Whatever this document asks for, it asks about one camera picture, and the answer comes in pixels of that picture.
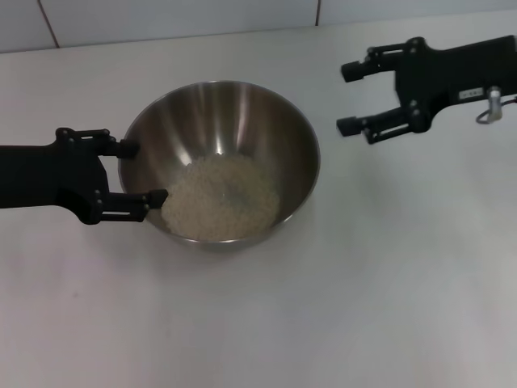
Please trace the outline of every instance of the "rice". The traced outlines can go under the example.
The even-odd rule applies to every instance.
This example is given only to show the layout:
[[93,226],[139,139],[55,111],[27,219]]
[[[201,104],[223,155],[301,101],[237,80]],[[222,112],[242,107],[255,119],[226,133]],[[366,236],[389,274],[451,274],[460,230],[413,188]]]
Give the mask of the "rice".
[[162,218],[172,233],[196,240],[259,234],[275,222],[280,208],[271,177],[253,159],[238,154],[196,159],[167,191]]

